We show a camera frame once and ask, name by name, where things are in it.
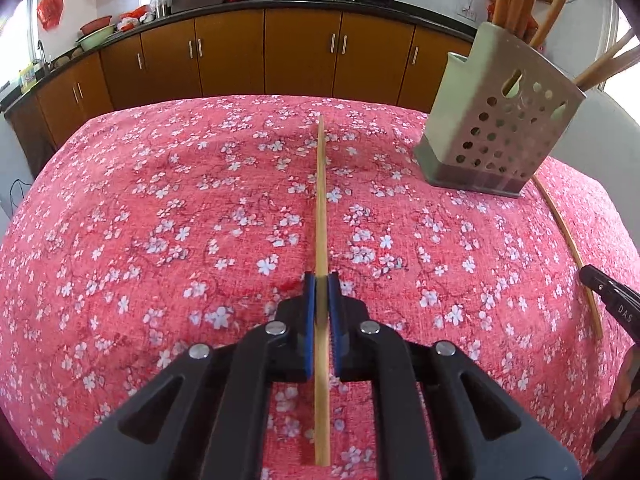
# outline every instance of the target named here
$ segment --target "wooden cabinet door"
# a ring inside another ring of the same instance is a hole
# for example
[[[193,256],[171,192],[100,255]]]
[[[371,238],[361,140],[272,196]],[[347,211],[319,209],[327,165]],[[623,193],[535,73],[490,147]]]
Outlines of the wooden cabinet door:
[[[202,97],[193,20],[152,28],[140,39],[152,102]]]
[[[37,91],[36,97],[49,125],[51,137],[60,148],[84,124],[84,113],[80,107],[80,96],[72,70],[65,70],[45,83]]]
[[[221,12],[195,19],[204,97],[264,94],[264,10]]]
[[[331,97],[341,17],[338,10],[265,11],[267,94]]]
[[[71,67],[70,71],[78,90],[85,120],[113,112],[99,53],[96,52],[79,61]]]
[[[431,112],[447,66],[447,54],[455,52],[468,56],[470,50],[468,41],[416,27],[398,106]]]
[[[115,110],[126,110],[153,102],[139,34],[102,49],[100,58]]]
[[[395,105],[414,26],[374,16],[342,15],[334,97]]]

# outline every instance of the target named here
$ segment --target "red bowl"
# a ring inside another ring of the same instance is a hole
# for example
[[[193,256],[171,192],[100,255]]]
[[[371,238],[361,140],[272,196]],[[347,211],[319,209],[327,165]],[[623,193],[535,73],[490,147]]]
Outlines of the red bowl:
[[[91,34],[96,30],[106,27],[107,25],[109,25],[110,21],[111,16],[103,16],[102,18],[98,18],[97,20],[93,20],[92,22],[83,25],[82,27],[80,27],[80,31],[82,32],[83,36],[86,36],[87,34]]]

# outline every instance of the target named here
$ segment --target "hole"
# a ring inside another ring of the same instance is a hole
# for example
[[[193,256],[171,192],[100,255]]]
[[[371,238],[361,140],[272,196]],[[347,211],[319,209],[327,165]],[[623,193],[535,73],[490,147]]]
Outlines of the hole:
[[[522,77],[522,70],[516,70],[507,81],[502,85],[502,95],[507,98],[515,97],[520,91],[520,78]]]
[[[513,409],[486,384],[468,372],[460,375],[460,381],[486,440],[497,440],[521,427],[520,419]]]
[[[182,377],[171,380],[137,412],[120,423],[120,431],[143,444],[153,444],[182,387]]]

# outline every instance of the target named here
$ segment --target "black countertop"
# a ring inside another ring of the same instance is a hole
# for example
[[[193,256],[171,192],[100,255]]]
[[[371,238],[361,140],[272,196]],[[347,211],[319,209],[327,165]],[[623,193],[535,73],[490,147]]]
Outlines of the black countertop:
[[[389,4],[380,4],[376,2],[366,0],[240,0],[238,2],[219,4],[210,7],[200,7],[198,9],[185,10],[184,12],[178,12],[171,14],[166,18],[160,20],[153,20],[150,23],[139,25],[138,27],[128,30],[127,32],[117,32],[110,36],[110,38],[100,44],[99,46],[88,50],[84,54],[72,59],[62,67],[55,69],[49,75],[40,79],[29,91],[18,97],[11,104],[3,103],[5,113],[9,113],[11,108],[18,104],[22,99],[30,94],[33,94],[40,86],[46,84],[50,79],[55,78],[60,73],[64,72],[69,67],[75,65],[80,60],[87,56],[90,56],[94,52],[98,52],[100,49],[105,48],[113,43],[117,43],[120,40],[140,34],[146,30],[161,27],[173,22],[179,22],[180,20],[188,20],[189,18],[196,18],[198,16],[205,16],[206,14],[215,14],[217,12],[229,12],[232,10],[243,9],[278,9],[278,8],[302,8],[302,9],[328,9],[328,10],[342,10],[345,12],[356,12],[358,14],[368,14],[371,16],[377,16],[379,18],[387,18],[390,20],[396,20],[398,22],[409,23],[411,25],[418,25],[420,27],[431,28],[450,36],[455,36],[461,40],[472,42],[476,36],[476,29],[467,25],[466,23],[459,22],[456,19],[444,16],[432,10],[424,9],[422,7],[412,6],[403,2],[391,2]]]

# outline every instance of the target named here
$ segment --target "table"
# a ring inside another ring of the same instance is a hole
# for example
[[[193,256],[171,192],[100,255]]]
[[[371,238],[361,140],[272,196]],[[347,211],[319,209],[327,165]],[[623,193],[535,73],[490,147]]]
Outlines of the table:
[[[431,187],[425,114],[336,99],[232,96],[89,121],[42,171],[0,250],[0,407],[47,472],[188,345],[237,341],[314,264],[318,116],[330,267],[404,338],[449,339],[573,452],[630,338],[599,305],[529,182],[517,199]],[[538,176],[582,256],[633,288],[640,258],[602,186]],[[332,463],[313,463],[310,385],[271,402],[264,480],[374,478],[366,384],[332,380]]]

